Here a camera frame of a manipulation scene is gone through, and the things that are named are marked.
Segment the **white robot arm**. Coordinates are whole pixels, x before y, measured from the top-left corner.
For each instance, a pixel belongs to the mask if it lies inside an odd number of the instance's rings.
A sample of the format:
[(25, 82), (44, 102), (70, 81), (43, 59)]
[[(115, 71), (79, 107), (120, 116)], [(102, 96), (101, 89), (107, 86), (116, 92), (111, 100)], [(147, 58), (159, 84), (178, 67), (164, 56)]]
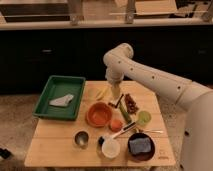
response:
[(211, 171), (213, 169), (213, 89), (162, 70), (132, 60), (134, 51), (122, 43), (103, 56), (105, 78), (119, 85), (123, 78), (146, 88), (177, 104), (187, 112), (182, 141), (180, 166), (182, 171)]

